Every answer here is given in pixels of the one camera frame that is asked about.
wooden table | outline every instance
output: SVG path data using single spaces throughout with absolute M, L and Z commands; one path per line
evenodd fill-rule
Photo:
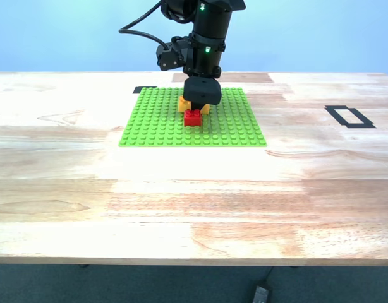
M 387 75 L 224 73 L 267 148 L 118 148 L 184 79 L 0 73 L 0 263 L 388 266 Z

green lego baseplate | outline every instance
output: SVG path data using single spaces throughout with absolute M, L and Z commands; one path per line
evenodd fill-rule
M 184 114 L 177 111 L 182 94 L 182 88 L 143 88 L 119 146 L 267 146 L 241 88 L 223 88 L 220 104 L 211 105 L 195 127 L 184 127 Z

